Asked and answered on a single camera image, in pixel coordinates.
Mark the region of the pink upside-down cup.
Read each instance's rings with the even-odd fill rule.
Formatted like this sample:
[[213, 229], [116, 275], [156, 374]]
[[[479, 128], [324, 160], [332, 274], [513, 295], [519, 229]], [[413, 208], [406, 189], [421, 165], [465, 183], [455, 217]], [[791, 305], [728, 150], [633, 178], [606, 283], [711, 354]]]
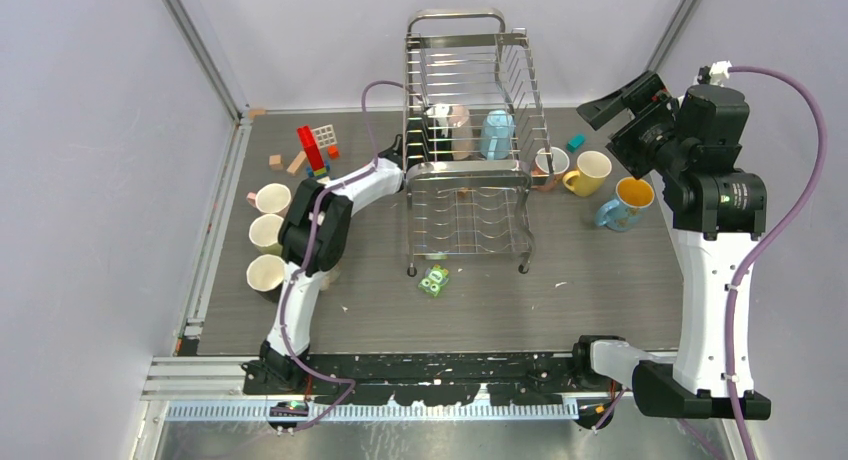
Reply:
[[472, 155], [475, 147], [475, 138], [468, 108], [464, 105], [453, 105], [448, 123], [453, 159], [455, 161], [466, 160]]

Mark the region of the metal dish rack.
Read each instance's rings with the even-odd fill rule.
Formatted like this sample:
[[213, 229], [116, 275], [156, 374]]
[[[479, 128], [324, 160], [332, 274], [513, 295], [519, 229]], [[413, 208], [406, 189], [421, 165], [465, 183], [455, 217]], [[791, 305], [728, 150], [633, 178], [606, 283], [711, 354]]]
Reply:
[[407, 273], [451, 255], [536, 253], [527, 203], [554, 177], [527, 33], [493, 7], [408, 20], [402, 155]]

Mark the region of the yellow cup tier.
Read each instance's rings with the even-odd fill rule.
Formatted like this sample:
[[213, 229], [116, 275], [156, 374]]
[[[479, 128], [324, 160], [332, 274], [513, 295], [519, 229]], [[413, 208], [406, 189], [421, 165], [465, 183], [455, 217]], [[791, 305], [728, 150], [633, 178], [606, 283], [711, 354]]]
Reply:
[[611, 160], [599, 151], [581, 153], [574, 170], [566, 173], [562, 182], [564, 187], [579, 197], [594, 194], [612, 171]]

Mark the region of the salmon pink mug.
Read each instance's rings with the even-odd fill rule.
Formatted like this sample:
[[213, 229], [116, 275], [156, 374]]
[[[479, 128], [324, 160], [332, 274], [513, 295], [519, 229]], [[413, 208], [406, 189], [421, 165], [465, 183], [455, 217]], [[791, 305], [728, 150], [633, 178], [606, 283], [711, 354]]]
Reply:
[[547, 192], [554, 189], [570, 167], [567, 152], [559, 147], [542, 147], [535, 155], [532, 188]]

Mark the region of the blue upside-down cup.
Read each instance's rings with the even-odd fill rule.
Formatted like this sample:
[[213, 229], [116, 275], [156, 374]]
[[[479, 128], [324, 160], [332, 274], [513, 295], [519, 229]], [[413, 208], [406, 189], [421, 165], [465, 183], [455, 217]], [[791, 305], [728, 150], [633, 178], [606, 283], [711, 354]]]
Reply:
[[640, 221], [655, 198], [655, 191], [646, 180], [623, 178], [617, 182], [611, 199], [595, 213], [594, 225], [626, 232]]

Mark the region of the light pink mug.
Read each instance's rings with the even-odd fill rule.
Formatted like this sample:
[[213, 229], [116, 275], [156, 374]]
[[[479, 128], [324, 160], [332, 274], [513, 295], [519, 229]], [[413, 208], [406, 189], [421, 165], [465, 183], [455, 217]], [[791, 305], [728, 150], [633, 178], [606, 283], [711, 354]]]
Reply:
[[246, 199], [249, 205], [262, 215], [273, 214], [284, 217], [289, 210], [293, 195], [286, 185], [270, 183], [257, 192], [248, 193]]

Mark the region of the yellow mug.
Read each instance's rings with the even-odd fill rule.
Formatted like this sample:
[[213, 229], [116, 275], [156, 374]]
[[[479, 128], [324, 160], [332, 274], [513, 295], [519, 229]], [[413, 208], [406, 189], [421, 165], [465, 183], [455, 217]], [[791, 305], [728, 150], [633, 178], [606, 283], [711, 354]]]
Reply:
[[280, 255], [283, 247], [279, 241], [279, 231], [284, 218], [276, 214], [263, 214], [250, 225], [248, 238], [261, 254]]

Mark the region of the black mug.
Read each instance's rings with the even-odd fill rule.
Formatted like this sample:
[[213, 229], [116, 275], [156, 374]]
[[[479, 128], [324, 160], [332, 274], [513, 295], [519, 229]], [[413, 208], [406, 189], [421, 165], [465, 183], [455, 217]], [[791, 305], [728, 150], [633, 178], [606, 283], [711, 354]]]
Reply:
[[264, 299], [278, 302], [285, 274], [285, 262], [280, 256], [263, 254], [248, 265], [246, 281], [248, 286]]

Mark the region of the beige cup tier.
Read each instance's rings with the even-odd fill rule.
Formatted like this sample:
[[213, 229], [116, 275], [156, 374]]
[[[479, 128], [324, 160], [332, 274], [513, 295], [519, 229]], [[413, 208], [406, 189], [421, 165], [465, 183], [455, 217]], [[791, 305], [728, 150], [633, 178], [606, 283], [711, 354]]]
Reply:
[[321, 291], [328, 290], [331, 287], [331, 285], [338, 280], [340, 273], [341, 273], [341, 268], [340, 268], [339, 265], [336, 265], [330, 271], [328, 271], [326, 273], [326, 276], [324, 277], [324, 279], [322, 281], [320, 290]]

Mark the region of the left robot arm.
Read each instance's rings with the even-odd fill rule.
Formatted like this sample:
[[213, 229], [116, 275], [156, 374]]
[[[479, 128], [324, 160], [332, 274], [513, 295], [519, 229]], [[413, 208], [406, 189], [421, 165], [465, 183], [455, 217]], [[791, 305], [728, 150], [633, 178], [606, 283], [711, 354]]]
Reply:
[[404, 162], [410, 158], [421, 162], [426, 154], [423, 139], [410, 142], [398, 135], [365, 166], [327, 183], [312, 177], [298, 186], [277, 231], [282, 252], [272, 257], [284, 269], [267, 290], [278, 295], [276, 318], [258, 358], [242, 365], [248, 393], [278, 389], [293, 394], [305, 385], [307, 374], [335, 380], [315, 372], [305, 361], [320, 287], [343, 256], [353, 216], [400, 192]]

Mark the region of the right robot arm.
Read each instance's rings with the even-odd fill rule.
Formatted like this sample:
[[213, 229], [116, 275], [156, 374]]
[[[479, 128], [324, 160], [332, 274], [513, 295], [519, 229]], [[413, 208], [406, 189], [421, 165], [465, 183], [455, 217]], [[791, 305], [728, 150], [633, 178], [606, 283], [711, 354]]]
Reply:
[[751, 266], [764, 242], [767, 190], [735, 165], [750, 109], [724, 86], [731, 66], [702, 67], [681, 97], [646, 71], [619, 90], [579, 106], [593, 129], [627, 112], [608, 151], [639, 179], [657, 173], [672, 214], [670, 237], [683, 276], [680, 345], [674, 359], [615, 335], [583, 335], [571, 377], [584, 390], [608, 379], [631, 390], [649, 417], [764, 421], [771, 401], [757, 392], [748, 360]]

